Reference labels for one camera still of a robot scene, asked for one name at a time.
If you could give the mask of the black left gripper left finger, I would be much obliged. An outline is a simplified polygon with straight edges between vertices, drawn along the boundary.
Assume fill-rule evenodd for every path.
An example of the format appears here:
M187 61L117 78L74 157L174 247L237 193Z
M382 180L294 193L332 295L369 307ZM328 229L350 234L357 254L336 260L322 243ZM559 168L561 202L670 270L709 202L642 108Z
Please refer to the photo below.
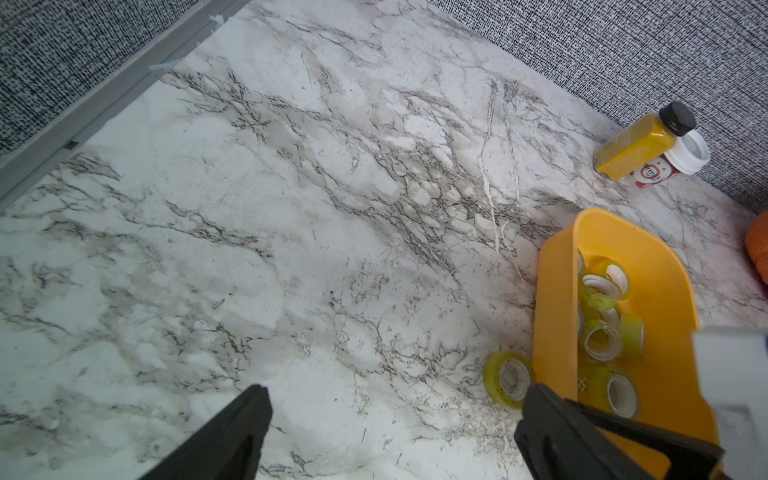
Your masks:
M272 415L268 389L251 385L143 478L254 479Z

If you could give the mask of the grey clear tape roll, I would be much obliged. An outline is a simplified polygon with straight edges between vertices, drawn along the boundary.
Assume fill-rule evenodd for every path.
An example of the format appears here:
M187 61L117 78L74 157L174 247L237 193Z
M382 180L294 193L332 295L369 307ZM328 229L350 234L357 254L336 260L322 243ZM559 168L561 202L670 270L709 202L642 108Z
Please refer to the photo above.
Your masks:
M577 250L577 275L582 277L585 274L586 262L580 249Z

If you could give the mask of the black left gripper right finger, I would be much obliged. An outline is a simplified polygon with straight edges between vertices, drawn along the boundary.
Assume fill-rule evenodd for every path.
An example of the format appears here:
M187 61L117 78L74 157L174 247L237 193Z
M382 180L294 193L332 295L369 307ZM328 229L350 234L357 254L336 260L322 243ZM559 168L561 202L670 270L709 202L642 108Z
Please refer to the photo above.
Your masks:
M522 415L514 440L535 479L650 479L604 431L663 454L667 479L708 479L724 455L716 444L563 399L541 383L528 388Z

